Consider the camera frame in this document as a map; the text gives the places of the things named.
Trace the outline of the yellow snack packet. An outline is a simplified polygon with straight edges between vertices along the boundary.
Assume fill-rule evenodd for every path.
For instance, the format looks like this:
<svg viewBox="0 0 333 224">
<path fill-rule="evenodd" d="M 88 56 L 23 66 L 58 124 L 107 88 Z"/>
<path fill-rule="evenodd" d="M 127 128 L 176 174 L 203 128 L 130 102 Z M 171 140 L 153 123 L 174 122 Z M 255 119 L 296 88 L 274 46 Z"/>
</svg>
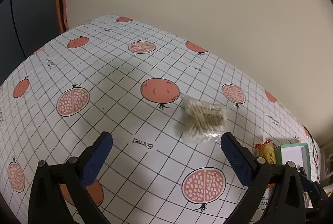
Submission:
<svg viewBox="0 0 333 224">
<path fill-rule="evenodd" d="M 256 150 L 256 159 L 265 159 L 266 162 L 270 165 L 276 164 L 275 159 L 275 144 L 272 140 L 267 139 L 263 143 L 256 143 L 255 150 Z"/>
</svg>

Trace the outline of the bag of cotton swabs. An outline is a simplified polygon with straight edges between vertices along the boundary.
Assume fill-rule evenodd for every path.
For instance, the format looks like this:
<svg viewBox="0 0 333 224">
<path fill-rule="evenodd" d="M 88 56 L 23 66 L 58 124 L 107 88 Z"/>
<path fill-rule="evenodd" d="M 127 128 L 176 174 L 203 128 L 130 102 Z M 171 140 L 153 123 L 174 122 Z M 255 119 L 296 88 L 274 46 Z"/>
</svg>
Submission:
<svg viewBox="0 0 333 224">
<path fill-rule="evenodd" d="M 226 132 L 227 109 L 189 95 L 183 96 L 185 127 L 184 142 L 203 144 L 217 142 Z"/>
</svg>

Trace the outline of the teal shallow cardboard box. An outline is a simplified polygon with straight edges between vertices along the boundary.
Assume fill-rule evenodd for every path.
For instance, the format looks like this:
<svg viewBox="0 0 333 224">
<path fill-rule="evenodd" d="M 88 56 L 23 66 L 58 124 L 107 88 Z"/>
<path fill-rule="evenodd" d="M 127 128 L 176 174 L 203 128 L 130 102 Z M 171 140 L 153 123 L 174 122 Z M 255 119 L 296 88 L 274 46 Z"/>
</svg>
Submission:
<svg viewBox="0 0 333 224">
<path fill-rule="evenodd" d="M 311 160 L 307 143 L 282 144 L 274 149 L 274 153 L 278 165 L 292 161 L 297 169 L 304 169 L 307 179 L 311 179 Z"/>
</svg>

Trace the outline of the white wooden shelf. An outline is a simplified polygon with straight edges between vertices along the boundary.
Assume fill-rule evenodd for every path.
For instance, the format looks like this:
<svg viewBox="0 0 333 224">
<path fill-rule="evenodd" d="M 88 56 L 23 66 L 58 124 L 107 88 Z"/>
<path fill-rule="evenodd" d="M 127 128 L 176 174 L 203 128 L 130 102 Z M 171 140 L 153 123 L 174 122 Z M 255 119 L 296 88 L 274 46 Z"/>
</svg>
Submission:
<svg viewBox="0 0 333 224">
<path fill-rule="evenodd" d="M 320 181 L 330 180 L 332 177 L 332 142 L 320 148 Z"/>
</svg>

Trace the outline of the pomegranate print grid tablecloth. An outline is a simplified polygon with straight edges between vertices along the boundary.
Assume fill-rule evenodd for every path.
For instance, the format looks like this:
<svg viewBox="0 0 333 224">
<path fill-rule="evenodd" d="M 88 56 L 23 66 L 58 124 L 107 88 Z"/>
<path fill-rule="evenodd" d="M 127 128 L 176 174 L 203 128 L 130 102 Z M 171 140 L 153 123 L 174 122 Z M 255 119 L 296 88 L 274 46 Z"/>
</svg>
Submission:
<svg viewBox="0 0 333 224">
<path fill-rule="evenodd" d="M 137 20 L 93 19 L 47 42 L 1 81 L 1 194 L 20 223 L 37 163 L 64 163 L 103 131 L 113 148 L 97 179 L 112 223 L 223 223 L 246 192 L 219 142 L 183 142 L 182 97 L 226 107 L 229 132 L 254 150 L 320 151 L 265 89 L 211 52 Z"/>
</svg>

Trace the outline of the dark blue cabinet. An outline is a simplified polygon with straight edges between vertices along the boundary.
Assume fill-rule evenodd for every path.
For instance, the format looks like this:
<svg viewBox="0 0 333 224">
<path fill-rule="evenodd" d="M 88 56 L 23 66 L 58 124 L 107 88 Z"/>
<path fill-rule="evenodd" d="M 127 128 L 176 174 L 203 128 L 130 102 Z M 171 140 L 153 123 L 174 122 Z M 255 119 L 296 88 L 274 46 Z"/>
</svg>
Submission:
<svg viewBox="0 0 333 224">
<path fill-rule="evenodd" d="M 1 0 L 1 81 L 68 29 L 66 0 Z"/>
</svg>

